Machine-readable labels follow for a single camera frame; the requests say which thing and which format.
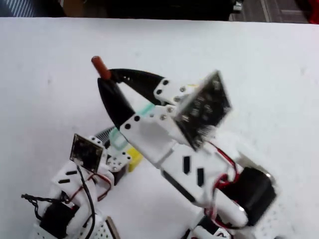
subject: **black circuit board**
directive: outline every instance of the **black circuit board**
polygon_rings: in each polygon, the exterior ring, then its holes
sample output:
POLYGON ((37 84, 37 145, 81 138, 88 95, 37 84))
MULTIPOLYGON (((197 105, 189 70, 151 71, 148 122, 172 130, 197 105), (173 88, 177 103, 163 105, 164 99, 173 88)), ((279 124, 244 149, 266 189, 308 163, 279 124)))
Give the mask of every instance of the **black circuit board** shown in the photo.
POLYGON ((76 159, 82 162, 82 167, 91 172, 97 173, 102 153, 103 147, 92 143, 78 134, 74 135, 70 155, 70 159, 72 161, 76 159))
POLYGON ((220 74, 215 72, 181 103, 174 121, 191 147, 197 151, 230 108, 220 74))

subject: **teal part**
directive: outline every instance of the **teal part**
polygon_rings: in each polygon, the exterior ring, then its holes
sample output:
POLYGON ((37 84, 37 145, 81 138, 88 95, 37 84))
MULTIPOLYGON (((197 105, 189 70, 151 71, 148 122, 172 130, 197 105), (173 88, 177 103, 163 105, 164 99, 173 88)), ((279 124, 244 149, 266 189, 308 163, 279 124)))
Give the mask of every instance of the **teal part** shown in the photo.
MULTIPOLYGON (((153 108, 155 107, 154 104, 152 103, 149 103, 147 104, 141 111, 138 112, 139 115, 146 115, 149 111, 151 111, 153 108)), ((121 134, 121 132, 119 132, 119 130, 117 128, 114 128, 111 130, 110 132, 110 144, 117 150, 117 151, 122 151, 126 145, 128 145, 128 142, 127 140, 124 138, 124 142, 117 145, 116 144, 116 140, 119 138, 119 137, 123 137, 124 136, 121 134)))

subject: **black cable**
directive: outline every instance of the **black cable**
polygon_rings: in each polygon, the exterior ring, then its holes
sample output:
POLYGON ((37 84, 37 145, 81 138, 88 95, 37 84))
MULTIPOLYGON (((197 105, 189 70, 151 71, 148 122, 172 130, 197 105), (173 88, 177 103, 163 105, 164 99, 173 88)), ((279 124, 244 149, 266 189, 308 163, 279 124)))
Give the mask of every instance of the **black cable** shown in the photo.
POLYGON ((82 174, 82 171, 80 169, 80 167, 77 165, 76 166, 77 170, 79 171, 80 173, 80 176, 81 176, 81 181, 82 181, 82 184, 83 184, 83 189, 86 193, 86 195, 88 196, 88 199, 89 199, 89 202, 90 202, 90 207, 91 207, 91 210, 92 210, 92 225, 91 225, 91 228, 88 232, 88 234, 86 235, 85 239, 89 239, 92 232, 93 232, 93 229, 94 229, 94 226, 95 226, 95 211, 94 211, 94 204, 93 204, 93 201, 92 201, 92 198, 91 198, 91 194, 90 194, 90 191, 88 189, 88 187, 86 186, 86 183, 85 183, 85 180, 84 180, 84 177, 83 177, 83 174, 82 174))
POLYGON ((40 221, 42 221, 42 217, 38 213, 38 209, 39 209, 38 201, 49 202, 49 203, 61 203, 61 202, 66 203, 67 202, 66 199, 42 198, 42 197, 32 196, 29 194, 22 194, 21 197, 28 200, 32 205, 34 205, 34 214, 36 218, 38 218, 40 221))

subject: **black servo motor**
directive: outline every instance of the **black servo motor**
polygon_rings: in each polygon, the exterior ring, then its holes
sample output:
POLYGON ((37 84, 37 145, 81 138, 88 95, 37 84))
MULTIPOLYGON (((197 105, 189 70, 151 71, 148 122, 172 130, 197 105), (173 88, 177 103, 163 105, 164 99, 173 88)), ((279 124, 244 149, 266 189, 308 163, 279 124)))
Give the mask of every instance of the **black servo motor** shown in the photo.
POLYGON ((250 167, 244 168, 236 183, 221 191, 246 211, 247 226, 254 226, 276 197, 270 177, 250 167))

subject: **white table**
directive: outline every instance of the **white table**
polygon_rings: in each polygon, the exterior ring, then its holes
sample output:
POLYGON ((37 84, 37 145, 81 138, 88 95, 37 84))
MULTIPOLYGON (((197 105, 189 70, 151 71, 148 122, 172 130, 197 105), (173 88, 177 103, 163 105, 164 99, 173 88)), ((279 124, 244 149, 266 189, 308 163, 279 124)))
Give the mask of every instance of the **white table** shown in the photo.
MULTIPOLYGON (((20 195, 45 195, 68 160, 73 134, 111 125, 94 55, 109 68, 177 81, 221 70, 234 107, 222 127, 269 158, 296 231, 318 236, 319 26, 3 18, 0 34, 0 238, 26 238, 35 216, 20 195)), ((128 98, 140 104, 136 94, 128 98)), ((198 210, 147 161, 104 207, 123 239, 178 238, 198 210)))

